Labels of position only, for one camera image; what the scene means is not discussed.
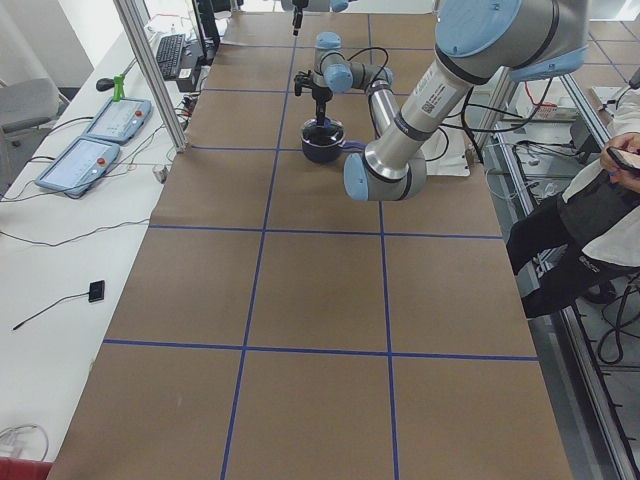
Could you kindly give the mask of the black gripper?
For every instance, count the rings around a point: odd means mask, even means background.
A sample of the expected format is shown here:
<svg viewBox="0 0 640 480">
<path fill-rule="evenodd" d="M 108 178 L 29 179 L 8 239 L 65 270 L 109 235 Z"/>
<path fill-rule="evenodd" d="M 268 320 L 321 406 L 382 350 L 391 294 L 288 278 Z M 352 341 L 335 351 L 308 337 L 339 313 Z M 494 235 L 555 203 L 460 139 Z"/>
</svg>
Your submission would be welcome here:
<svg viewBox="0 0 640 480">
<path fill-rule="evenodd" d="M 330 100 L 330 89 L 328 87 L 314 86 L 311 89 L 311 93 L 312 98 L 316 101 L 316 124 L 326 125 L 326 102 Z"/>
</svg>

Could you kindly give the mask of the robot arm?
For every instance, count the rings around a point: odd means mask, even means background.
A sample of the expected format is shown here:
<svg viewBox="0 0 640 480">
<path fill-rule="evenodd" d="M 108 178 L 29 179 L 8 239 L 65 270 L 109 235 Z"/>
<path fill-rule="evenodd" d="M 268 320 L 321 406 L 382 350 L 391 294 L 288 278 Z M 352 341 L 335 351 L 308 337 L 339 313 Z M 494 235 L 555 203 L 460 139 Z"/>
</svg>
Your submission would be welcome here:
<svg viewBox="0 0 640 480">
<path fill-rule="evenodd" d="M 387 73 L 351 62 L 333 32 L 316 38 L 312 83 L 335 93 L 366 91 L 380 137 L 344 163 L 344 186 L 358 201 L 416 195 L 427 179 L 420 149 L 461 99 L 501 67 L 514 82 L 571 73 L 584 62 L 587 1 L 448 1 L 435 28 L 435 59 L 403 105 Z"/>
</svg>

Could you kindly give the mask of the person hand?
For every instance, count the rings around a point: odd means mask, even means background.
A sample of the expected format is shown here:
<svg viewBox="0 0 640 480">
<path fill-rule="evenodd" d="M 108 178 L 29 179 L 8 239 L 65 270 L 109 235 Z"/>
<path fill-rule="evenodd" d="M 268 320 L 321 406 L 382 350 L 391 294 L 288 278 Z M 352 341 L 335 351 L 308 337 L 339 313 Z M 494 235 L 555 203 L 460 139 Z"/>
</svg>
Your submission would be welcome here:
<svg viewBox="0 0 640 480">
<path fill-rule="evenodd" d="M 639 175 L 639 133 L 629 132 L 609 141 L 604 153 L 617 168 Z"/>
</svg>

